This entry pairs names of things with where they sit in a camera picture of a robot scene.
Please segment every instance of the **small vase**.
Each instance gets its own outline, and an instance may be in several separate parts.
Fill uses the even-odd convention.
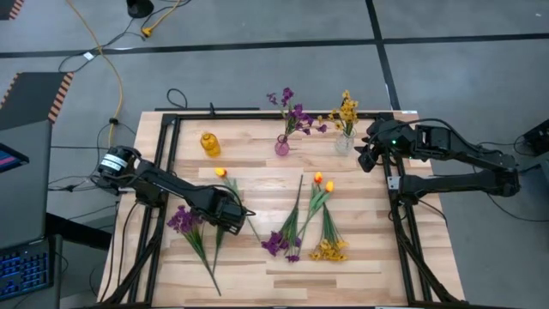
[[[335,140],[335,150],[340,155],[348,155],[354,147],[354,137],[357,135],[357,131],[353,129],[351,134],[346,132],[341,133]]]
[[[287,155],[290,151],[290,145],[288,145],[288,136],[280,134],[276,138],[276,144],[274,145],[274,151],[277,155]]]

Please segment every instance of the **yellow cable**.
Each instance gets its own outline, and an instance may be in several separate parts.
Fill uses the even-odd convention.
[[[177,2],[175,2],[175,4],[173,4],[172,8],[167,11],[163,16],[161,16],[161,18],[158,19],[158,21],[156,21],[153,26],[151,27],[145,27],[143,29],[141,29],[141,32],[143,33],[143,35],[145,35],[146,37],[149,37],[151,36],[151,34],[153,33],[153,30],[168,16],[170,15],[175,9],[178,8],[178,5],[181,3],[181,0],[178,0]]]
[[[66,0],[66,2],[75,11],[75,13],[78,15],[78,17],[80,17],[80,20],[82,21],[82,23],[84,24],[86,29],[89,31],[89,33],[92,35],[92,39],[94,39],[95,44],[97,45],[97,50],[100,52],[100,55],[111,66],[112,71],[117,76],[117,80],[118,80],[118,106],[117,106],[117,110],[114,112],[114,116],[112,116],[113,118],[117,118],[118,114],[120,113],[120,109],[122,108],[122,102],[124,101],[124,89],[122,88],[122,78],[120,78],[120,75],[118,74],[117,68],[114,67],[114,64],[112,64],[111,60],[109,60],[109,58],[107,58],[105,56],[105,54],[103,53],[103,48],[101,47],[100,42],[97,40],[97,37],[95,36],[94,31],[89,27],[86,20],[84,19],[84,17],[82,17],[82,15],[78,11],[78,9],[75,8],[75,5],[72,3],[72,0]],[[109,129],[109,147],[111,147],[111,145],[112,145],[113,136],[114,136],[114,124],[111,124],[111,128]]]

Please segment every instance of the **concrete floor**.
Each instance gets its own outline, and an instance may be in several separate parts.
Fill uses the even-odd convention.
[[[169,4],[154,2],[157,8]],[[74,3],[101,42],[124,30],[130,20],[123,1]],[[374,3],[384,38],[549,32],[549,2],[541,0]],[[135,22],[131,30],[138,32],[140,24]],[[26,0],[15,21],[0,21],[0,30],[0,53],[94,47],[69,6],[59,0]],[[372,38],[363,0],[193,0],[167,18],[147,41],[128,36],[115,47]],[[385,48],[401,108],[417,110],[422,117],[442,118],[471,142],[513,142],[549,114],[548,40]],[[18,71],[57,71],[62,59],[0,58],[0,89]],[[174,87],[185,92],[193,107],[214,102],[223,107],[268,109],[265,94],[290,86],[307,108],[331,108],[347,88],[363,109],[390,109],[374,45],[142,53],[110,59],[124,81],[120,120],[133,129],[141,112],[169,106],[166,90]],[[76,73],[54,126],[53,144],[94,146],[97,132],[117,102],[116,80],[98,58]],[[120,129],[116,141],[131,145],[133,136]],[[106,135],[100,142],[106,145]],[[512,153],[510,148],[504,150]],[[51,179],[89,174],[96,155],[95,150],[53,149]],[[464,173],[467,167],[436,162],[434,170]],[[519,195],[498,201],[517,215],[549,218],[546,183],[539,179],[535,173],[528,175],[522,179]],[[102,191],[53,192],[48,211],[71,217],[114,200]],[[467,299],[483,305],[546,308],[549,224],[510,218],[481,193],[445,194],[442,200]],[[100,227],[112,222],[112,215],[110,209],[79,221]],[[62,307],[92,303],[88,276],[99,265],[93,279],[97,287],[106,253],[69,244],[63,252],[70,267],[63,279]]]

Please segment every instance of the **keyboard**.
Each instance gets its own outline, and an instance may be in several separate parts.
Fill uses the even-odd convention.
[[[0,300],[53,285],[54,245],[54,239],[42,239],[0,250]]]

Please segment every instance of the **wooden tabletop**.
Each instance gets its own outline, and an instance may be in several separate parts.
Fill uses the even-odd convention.
[[[409,121],[416,113],[395,112],[395,118]],[[145,112],[137,131],[135,148],[143,158],[153,161],[160,132],[161,112]],[[363,145],[370,120],[361,120],[357,128],[356,145]],[[180,234],[166,227],[162,240],[158,275],[154,290],[154,306],[374,306],[406,305],[401,266],[396,249],[393,223],[388,220],[389,199],[383,169],[364,173],[357,163],[357,153],[338,155],[334,142],[340,132],[331,128],[310,136],[292,134],[290,153],[277,157],[276,137],[284,131],[281,120],[184,120],[179,134],[174,171],[195,185],[221,184],[214,167],[225,167],[228,177],[238,180],[244,205],[257,213],[251,217],[263,239],[270,231],[280,229],[295,203],[299,178],[304,181],[299,203],[299,222],[305,221],[314,172],[324,179],[334,180],[335,191],[327,205],[343,238],[350,243],[349,259],[343,263],[312,261],[308,252],[320,237],[322,214],[317,214],[307,228],[301,261],[290,264],[284,257],[272,257],[257,242],[249,225],[239,236],[227,235],[220,250],[215,277],[220,297],[200,262],[200,258]],[[199,143],[204,131],[220,140],[221,156],[207,157]],[[164,164],[171,139],[166,138]],[[432,174],[430,164],[404,160],[408,174]],[[441,209],[438,195],[424,200]],[[117,231],[114,235],[114,261],[111,285],[107,296],[116,287],[122,228],[135,197],[126,195],[120,203]],[[185,202],[171,196],[167,219]],[[458,298],[463,298],[462,286],[455,266],[449,235],[443,219],[437,213],[415,206],[416,221],[425,261],[442,284]],[[135,261],[142,224],[143,207],[131,214],[125,236],[122,278]],[[213,261],[213,227],[207,225],[205,246],[208,259]],[[110,256],[106,262],[100,296],[109,276]],[[416,297],[421,299],[417,270],[410,262]],[[148,265],[142,272],[138,300],[143,299]]]

